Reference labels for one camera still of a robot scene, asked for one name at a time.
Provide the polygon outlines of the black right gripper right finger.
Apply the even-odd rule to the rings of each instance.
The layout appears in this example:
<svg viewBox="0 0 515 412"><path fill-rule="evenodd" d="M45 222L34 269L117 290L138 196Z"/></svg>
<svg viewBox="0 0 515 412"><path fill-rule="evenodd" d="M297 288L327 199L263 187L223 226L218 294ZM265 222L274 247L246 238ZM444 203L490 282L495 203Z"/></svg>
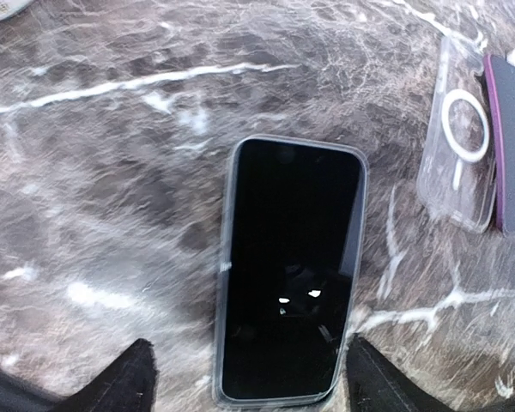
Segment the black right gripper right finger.
<svg viewBox="0 0 515 412"><path fill-rule="evenodd" d="M352 411L451 411L392 364L365 337L351 336L346 354Z"/></svg>

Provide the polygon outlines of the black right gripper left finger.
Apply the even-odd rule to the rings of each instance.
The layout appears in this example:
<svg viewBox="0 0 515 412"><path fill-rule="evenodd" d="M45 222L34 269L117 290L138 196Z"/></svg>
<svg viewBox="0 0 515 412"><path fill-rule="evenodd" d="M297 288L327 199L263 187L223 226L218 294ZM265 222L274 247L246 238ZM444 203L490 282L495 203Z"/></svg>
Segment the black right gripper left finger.
<svg viewBox="0 0 515 412"><path fill-rule="evenodd" d="M68 397L55 397L0 369L0 411L150 411L157 376L153 345L142 338Z"/></svg>

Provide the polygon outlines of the black smartphone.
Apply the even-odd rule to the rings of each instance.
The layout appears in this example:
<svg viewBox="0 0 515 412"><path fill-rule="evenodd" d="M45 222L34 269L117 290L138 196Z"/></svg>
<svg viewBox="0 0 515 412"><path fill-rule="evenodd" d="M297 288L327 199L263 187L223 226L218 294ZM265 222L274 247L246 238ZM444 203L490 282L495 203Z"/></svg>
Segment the black smartphone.
<svg viewBox="0 0 515 412"><path fill-rule="evenodd" d="M232 409L306 406L336 385L366 221L355 147L253 135L228 163L213 395Z"/></svg>

